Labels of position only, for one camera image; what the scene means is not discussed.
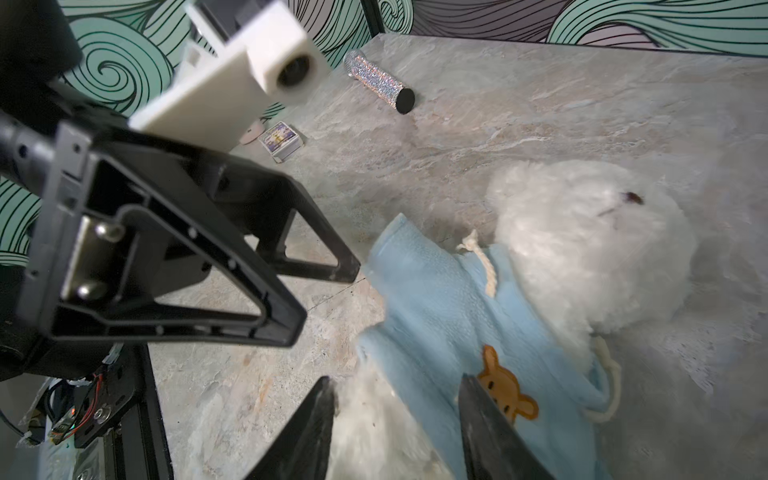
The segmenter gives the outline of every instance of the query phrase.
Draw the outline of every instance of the blue fleece cloth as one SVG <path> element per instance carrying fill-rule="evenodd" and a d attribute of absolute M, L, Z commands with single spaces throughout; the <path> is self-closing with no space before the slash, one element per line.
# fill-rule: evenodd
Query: blue fleece cloth
<path fill-rule="evenodd" d="M 463 373 L 483 370 L 484 345 L 538 403 L 536 419 L 515 420 L 538 461 L 559 480 L 610 478 L 582 414 L 607 407 L 605 371 L 595 360 L 587 377 L 577 372 L 523 297 L 506 248 L 485 252 L 498 276 L 495 298 L 485 294 L 477 255 L 445 252 L 398 215 L 365 267 L 386 301 L 386 318 L 361 334 L 358 353 L 382 369 L 456 478 L 466 478 L 458 387 Z"/>

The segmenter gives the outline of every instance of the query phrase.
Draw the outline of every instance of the cable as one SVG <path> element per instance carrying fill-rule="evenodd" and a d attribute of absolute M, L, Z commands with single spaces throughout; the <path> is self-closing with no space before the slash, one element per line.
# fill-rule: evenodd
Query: cable
<path fill-rule="evenodd" d="M 16 432 L 16 434 L 17 434 L 18 436 L 20 436 L 20 437 L 23 437 L 23 436 L 24 436 L 24 432 L 22 432 L 21 430 L 19 430 L 19 429 L 18 429 L 18 427 L 17 427 L 16 425 L 12 424 L 12 423 L 11 423 L 11 421 L 10 421 L 10 420 L 8 420 L 8 417 L 6 417 L 6 416 L 5 416 L 5 413 L 3 413 L 3 412 L 2 412 L 2 410 L 0 410 L 0 419 L 3 421 L 3 423 L 5 423 L 5 424 L 8 426 L 8 427 L 9 427 L 11 430 L 13 430 L 14 432 Z"/>
<path fill-rule="evenodd" d="M 62 441 L 68 439 L 71 436 L 73 436 L 74 433 L 76 431 L 78 431 L 80 429 L 80 427 L 85 425 L 85 423 L 93 416 L 94 412 L 96 411 L 96 405 L 98 403 L 98 393 L 101 390 L 101 379 L 102 379 L 102 376 L 99 375 L 98 376 L 98 381 L 96 382 L 96 394 L 94 395 L 94 401 L 91 402 L 91 405 L 88 407 L 87 412 L 85 413 L 85 415 L 83 415 L 83 419 L 80 421 L 78 426 L 74 427 L 69 432 L 67 432 L 67 434 L 62 439 Z"/>
<path fill-rule="evenodd" d="M 43 392 L 43 409 L 45 410 L 45 414 L 48 416 L 48 418 L 51 419 L 51 423 L 58 422 L 58 419 L 55 418 L 53 413 L 53 408 L 51 408 L 51 395 L 53 395 L 53 392 L 56 389 L 60 389 L 62 386 L 64 386 L 65 383 L 66 382 L 64 380 L 59 380 L 53 386 L 47 388 L 45 392 Z"/>

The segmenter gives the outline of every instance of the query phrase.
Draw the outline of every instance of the sparkly tube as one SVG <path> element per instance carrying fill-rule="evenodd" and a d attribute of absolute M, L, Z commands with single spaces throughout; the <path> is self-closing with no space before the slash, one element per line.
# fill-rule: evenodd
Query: sparkly tube
<path fill-rule="evenodd" d="M 360 50 L 350 50 L 344 55 L 344 68 L 347 75 L 360 80 L 401 114 L 407 114 L 413 108 L 413 90 L 366 60 Z"/>

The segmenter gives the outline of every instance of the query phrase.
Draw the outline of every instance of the bolt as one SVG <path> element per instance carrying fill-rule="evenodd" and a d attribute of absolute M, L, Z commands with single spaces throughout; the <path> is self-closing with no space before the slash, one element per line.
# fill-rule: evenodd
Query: bolt
<path fill-rule="evenodd" d="M 109 405 L 105 405 L 101 407 L 99 410 L 96 410 L 96 413 L 94 413 L 94 421 L 96 421 L 97 424 L 101 425 L 102 423 L 109 420 L 109 415 L 112 413 L 112 408 Z"/>
<path fill-rule="evenodd" d="M 117 243 L 123 240 L 125 236 L 125 227 L 119 223 L 101 222 L 96 225 L 96 237 L 106 240 L 109 243 Z"/>
<path fill-rule="evenodd" d="M 78 287 L 78 296 L 82 300 L 98 300 L 107 293 L 107 284 L 97 280 L 87 280 Z"/>

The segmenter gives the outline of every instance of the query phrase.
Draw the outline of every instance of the brown bear applique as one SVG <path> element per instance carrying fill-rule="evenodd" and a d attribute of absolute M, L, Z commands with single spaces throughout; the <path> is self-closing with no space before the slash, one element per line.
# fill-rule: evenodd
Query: brown bear applique
<path fill-rule="evenodd" d="M 538 404 L 520 393 L 517 377 L 498 364 L 498 355 L 492 346 L 483 347 L 482 359 L 485 370 L 478 375 L 478 379 L 507 420 L 514 425 L 518 413 L 528 420 L 538 417 Z"/>

